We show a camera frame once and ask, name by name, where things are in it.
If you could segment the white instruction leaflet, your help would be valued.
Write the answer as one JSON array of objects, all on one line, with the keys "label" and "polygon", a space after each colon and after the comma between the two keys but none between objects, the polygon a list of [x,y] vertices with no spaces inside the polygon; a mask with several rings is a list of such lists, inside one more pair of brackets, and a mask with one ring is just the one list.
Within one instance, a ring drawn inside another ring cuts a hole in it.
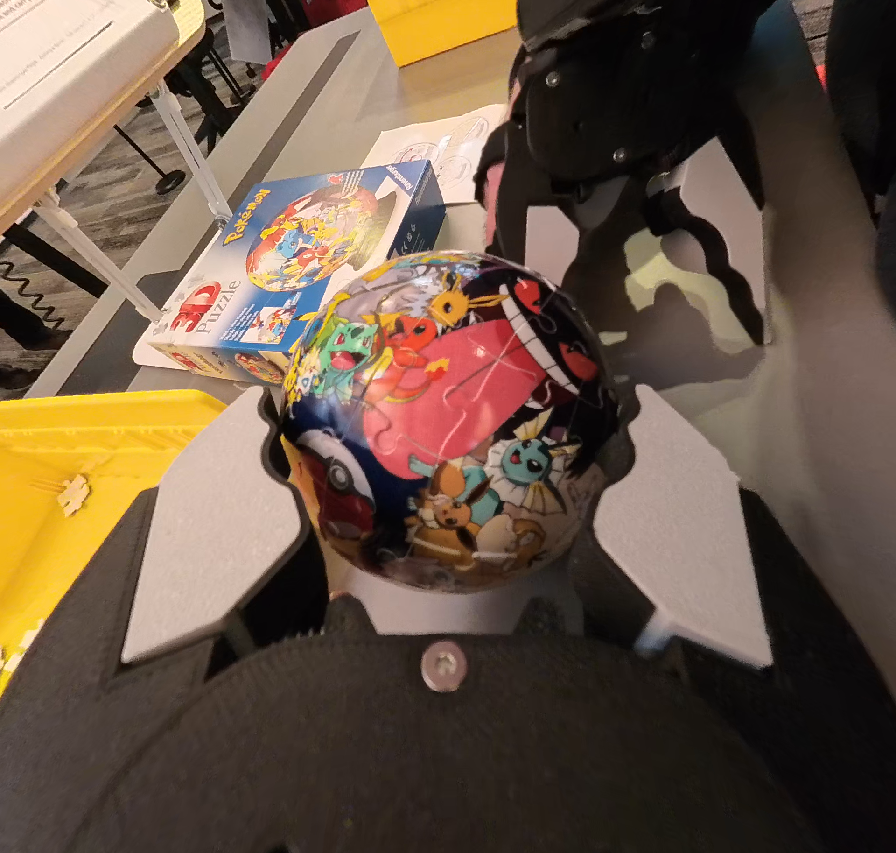
[{"label": "white instruction leaflet", "polygon": [[481,153],[505,113],[505,106],[496,104],[460,116],[385,130],[361,166],[427,161],[445,204],[471,204],[476,199],[473,178]]}]

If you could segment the blue puzzle box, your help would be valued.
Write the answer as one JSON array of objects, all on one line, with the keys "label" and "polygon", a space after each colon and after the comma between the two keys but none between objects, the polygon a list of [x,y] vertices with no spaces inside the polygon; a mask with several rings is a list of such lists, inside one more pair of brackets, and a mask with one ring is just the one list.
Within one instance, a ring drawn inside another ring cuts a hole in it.
[{"label": "blue puzzle box", "polygon": [[427,160],[256,184],[140,342],[165,366],[280,386],[307,322],[389,258],[432,250],[445,211]]}]

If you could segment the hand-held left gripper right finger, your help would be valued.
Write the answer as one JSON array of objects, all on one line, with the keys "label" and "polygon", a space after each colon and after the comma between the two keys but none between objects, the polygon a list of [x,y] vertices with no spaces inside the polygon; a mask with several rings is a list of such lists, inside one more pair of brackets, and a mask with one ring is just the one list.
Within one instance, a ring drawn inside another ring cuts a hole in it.
[{"label": "hand-held left gripper right finger", "polygon": [[646,657],[680,640],[771,666],[740,482],[724,455],[639,384],[601,456],[607,482],[574,543],[586,632]]}]

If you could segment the white table brace rod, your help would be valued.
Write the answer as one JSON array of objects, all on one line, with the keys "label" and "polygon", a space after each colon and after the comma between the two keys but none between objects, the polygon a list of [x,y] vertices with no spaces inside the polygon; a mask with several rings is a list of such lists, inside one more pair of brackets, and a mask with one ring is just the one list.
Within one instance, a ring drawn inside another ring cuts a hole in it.
[{"label": "white table brace rod", "polygon": [[74,217],[62,208],[54,189],[45,190],[36,201],[34,209],[39,217],[96,268],[111,286],[116,287],[141,316],[151,323],[162,320],[161,309],[82,231]]},{"label": "white table brace rod", "polygon": [[151,102],[164,122],[169,136],[194,179],[200,186],[208,208],[218,226],[224,226],[232,217],[232,209],[220,188],[210,166],[200,150],[199,144],[190,131],[176,96],[168,88],[164,79],[159,80],[151,91]]}]

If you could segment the black office chair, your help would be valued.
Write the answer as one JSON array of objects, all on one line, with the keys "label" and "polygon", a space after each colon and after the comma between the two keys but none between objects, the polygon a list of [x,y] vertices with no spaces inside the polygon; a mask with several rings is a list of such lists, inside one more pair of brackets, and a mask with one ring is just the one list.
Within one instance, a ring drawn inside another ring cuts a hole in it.
[{"label": "black office chair", "polygon": [[176,190],[186,180],[185,172],[181,169],[171,171],[163,170],[156,161],[145,152],[145,150],[133,140],[133,138],[118,124],[113,125],[118,135],[133,149],[140,158],[150,166],[151,170],[158,176],[155,182],[155,192],[159,196],[165,196]]}]

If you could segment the pile of loose puzzle pieces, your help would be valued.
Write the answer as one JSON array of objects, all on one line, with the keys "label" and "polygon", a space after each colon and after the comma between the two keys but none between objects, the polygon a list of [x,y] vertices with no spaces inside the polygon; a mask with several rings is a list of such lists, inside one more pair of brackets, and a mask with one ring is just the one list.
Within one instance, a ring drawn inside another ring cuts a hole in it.
[{"label": "pile of loose puzzle pieces", "polygon": [[90,481],[84,474],[64,480],[56,495],[56,502],[64,517],[71,518],[80,511],[91,496],[91,491]]}]

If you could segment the red bag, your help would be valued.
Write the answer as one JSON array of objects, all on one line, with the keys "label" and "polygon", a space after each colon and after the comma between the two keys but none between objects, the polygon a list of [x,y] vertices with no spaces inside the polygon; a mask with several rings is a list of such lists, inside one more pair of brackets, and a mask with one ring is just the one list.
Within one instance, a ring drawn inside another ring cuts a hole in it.
[{"label": "red bag", "polygon": [[367,0],[300,0],[310,28],[319,28],[330,21],[368,7]]}]

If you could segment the colourful puzzle ball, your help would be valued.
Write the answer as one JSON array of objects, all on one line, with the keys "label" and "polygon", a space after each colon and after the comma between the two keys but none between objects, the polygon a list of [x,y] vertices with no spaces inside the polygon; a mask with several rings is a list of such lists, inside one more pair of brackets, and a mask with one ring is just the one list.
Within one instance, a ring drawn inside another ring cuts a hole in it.
[{"label": "colourful puzzle ball", "polygon": [[464,593],[570,551],[620,406],[569,295],[496,256],[416,254],[300,320],[280,433],[330,570]]}]

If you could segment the white instruction sheet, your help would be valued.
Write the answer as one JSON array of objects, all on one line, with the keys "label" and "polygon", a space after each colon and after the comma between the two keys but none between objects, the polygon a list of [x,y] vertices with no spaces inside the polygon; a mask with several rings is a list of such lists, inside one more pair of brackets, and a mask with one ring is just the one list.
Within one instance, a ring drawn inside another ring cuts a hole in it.
[{"label": "white instruction sheet", "polygon": [[1,0],[1,106],[8,109],[106,30],[128,0]]}]

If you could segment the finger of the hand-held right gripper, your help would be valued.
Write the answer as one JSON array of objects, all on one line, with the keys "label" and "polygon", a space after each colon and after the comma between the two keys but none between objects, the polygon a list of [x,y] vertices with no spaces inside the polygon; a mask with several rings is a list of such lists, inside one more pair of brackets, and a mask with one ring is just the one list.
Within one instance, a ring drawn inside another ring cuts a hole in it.
[{"label": "finger of the hand-held right gripper", "polygon": [[763,208],[720,141],[710,141],[647,187],[647,224],[670,279],[698,307],[715,339],[767,343]]}]

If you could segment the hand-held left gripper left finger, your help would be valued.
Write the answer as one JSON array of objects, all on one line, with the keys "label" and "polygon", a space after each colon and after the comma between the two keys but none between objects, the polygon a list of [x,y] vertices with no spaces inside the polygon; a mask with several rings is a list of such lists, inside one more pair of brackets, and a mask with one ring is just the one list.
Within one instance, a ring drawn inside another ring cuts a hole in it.
[{"label": "hand-held left gripper left finger", "polygon": [[158,484],[121,662],[223,638],[245,656],[322,625],[328,585],[307,508],[285,478],[277,403],[243,392]]}]

